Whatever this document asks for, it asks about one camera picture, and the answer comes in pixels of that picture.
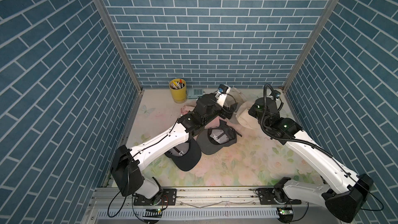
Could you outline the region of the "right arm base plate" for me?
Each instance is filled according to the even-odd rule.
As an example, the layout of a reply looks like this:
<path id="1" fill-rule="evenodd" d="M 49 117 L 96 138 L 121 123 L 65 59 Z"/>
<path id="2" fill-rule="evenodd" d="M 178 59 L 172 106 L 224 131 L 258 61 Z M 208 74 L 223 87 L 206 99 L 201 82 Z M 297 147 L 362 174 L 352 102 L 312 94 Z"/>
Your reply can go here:
<path id="1" fill-rule="evenodd" d="M 300 205 L 301 200 L 291 200 L 280 189 L 257 188 L 254 193 L 259 198 L 261 205 Z"/>

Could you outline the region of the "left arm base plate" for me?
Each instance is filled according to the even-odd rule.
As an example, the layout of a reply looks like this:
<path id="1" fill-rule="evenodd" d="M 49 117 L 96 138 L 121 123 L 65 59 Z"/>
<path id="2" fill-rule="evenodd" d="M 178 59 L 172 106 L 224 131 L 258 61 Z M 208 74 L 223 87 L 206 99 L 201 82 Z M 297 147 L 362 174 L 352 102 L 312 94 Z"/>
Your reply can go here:
<path id="1" fill-rule="evenodd" d="M 176 204 L 176 197 L 176 188 L 163 188 L 150 199 L 145 198 L 142 195 L 135 194 L 132 203 L 135 206 L 174 206 Z"/>

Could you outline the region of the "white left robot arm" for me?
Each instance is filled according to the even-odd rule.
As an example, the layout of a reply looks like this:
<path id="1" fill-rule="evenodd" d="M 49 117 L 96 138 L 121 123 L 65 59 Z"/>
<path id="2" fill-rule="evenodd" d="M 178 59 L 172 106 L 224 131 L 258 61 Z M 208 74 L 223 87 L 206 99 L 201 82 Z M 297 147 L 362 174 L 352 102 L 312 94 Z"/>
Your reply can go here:
<path id="1" fill-rule="evenodd" d="M 224 106 L 228 95 L 229 87 L 220 85 L 216 92 L 201 96 L 194 110 L 179 117 L 172 127 L 155 138 L 131 148 L 118 147 L 110 172 L 121 195 L 127 197 L 137 193 L 147 199 L 156 198 L 161 193 L 160 185 L 154 179 L 145 178 L 142 171 L 172 150 L 177 152 L 172 159 L 181 170 L 189 171 L 195 167 L 201 151 L 193 138 L 216 117 L 231 118 L 233 109 Z"/>

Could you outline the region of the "cream white baseball cap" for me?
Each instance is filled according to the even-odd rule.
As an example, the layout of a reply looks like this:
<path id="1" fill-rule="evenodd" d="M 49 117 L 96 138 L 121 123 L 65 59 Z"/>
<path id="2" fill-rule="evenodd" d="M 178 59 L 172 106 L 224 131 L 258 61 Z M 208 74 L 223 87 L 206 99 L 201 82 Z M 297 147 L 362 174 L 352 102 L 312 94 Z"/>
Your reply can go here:
<path id="1" fill-rule="evenodd" d="M 239 107 L 247 101 L 247 98 L 243 95 L 241 91 L 239 91 L 237 88 L 231 88 L 229 95 L 227 96 L 228 106 L 235 105 L 235 110 L 237 111 Z"/>

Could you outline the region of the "beige Colorado baseball cap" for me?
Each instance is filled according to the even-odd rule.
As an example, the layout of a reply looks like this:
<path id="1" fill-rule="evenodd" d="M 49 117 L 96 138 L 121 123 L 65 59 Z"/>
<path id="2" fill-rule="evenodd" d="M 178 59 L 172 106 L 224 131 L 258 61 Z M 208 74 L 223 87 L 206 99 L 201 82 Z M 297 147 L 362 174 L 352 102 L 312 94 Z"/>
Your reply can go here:
<path id="1" fill-rule="evenodd" d="M 245 128 L 252 129 L 252 130 L 260 130 L 261 127 L 258 123 L 257 118 L 249 115 L 250 108 L 254 105 L 254 101 L 246 101 L 243 103 L 236 113 L 236 119 L 240 125 Z"/>

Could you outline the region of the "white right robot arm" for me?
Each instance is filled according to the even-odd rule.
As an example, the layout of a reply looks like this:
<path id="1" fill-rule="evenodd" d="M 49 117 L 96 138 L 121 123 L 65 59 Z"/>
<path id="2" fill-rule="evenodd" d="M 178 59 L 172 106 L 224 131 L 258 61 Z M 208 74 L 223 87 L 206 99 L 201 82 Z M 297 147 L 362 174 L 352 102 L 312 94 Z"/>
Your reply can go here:
<path id="1" fill-rule="evenodd" d="M 281 200 L 302 200 L 325 207 L 342 222 L 350 223 L 370 194 L 374 181 L 367 174 L 357 174 L 320 147 L 293 119 L 283 118 L 274 97 L 257 99 L 248 110 L 261 130 L 301 156 L 322 179 L 324 185 L 300 183 L 282 178 L 275 190 Z"/>

